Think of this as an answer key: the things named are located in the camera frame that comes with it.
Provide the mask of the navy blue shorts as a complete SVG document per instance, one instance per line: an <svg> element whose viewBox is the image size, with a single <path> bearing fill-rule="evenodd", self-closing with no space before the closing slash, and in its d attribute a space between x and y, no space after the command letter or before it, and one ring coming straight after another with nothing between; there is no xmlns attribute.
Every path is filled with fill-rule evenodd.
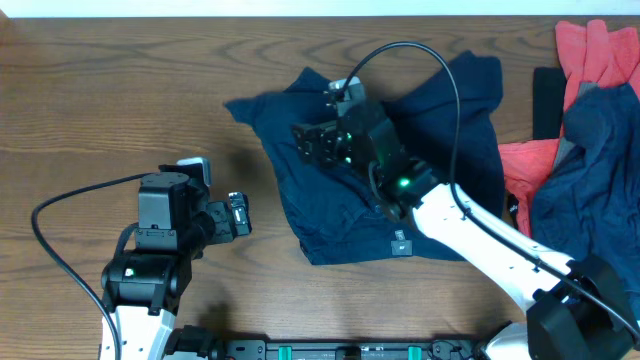
<svg viewBox="0 0 640 360"><path fill-rule="evenodd" d="M459 255L383 213L368 184L344 168L304 163L291 126L319 124L335 115L323 94L329 81L304 69L285 90L236 99L226 108L261 140L277 179L287 221L313 265L335 265L393 257L403 233L410 255L459 260ZM490 115L503 98L498 58L466 51L407 95L384 103L408 150L448 170L458 150L455 181L478 204L501 216L505 202L503 167Z"/></svg>

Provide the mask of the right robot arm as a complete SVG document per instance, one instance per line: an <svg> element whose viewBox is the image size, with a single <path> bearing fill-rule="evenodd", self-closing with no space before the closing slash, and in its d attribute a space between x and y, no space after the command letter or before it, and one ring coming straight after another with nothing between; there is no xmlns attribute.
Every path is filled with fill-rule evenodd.
<svg viewBox="0 0 640 360"><path fill-rule="evenodd" d="M462 256L526 316L480 345L484 359L621 359L639 325L613 269L577 261L524 236L472 200L451 177L409 154L382 107L347 102L335 119L291 128L307 163L353 171L389 216Z"/></svg>

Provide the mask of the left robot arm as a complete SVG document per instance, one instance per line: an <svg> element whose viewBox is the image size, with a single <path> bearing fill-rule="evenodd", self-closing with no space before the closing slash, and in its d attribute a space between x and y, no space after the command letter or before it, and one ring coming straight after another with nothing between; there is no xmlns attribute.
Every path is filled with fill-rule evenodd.
<svg viewBox="0 0 640 360"><path fill-rule="evenodd" d="M203 176L159 172L142 177L135 246L119 249L102 273L102 359L222 359L209 331L175 325L192 264L206 247L251 233L242 192L212 201Z"/></svg>

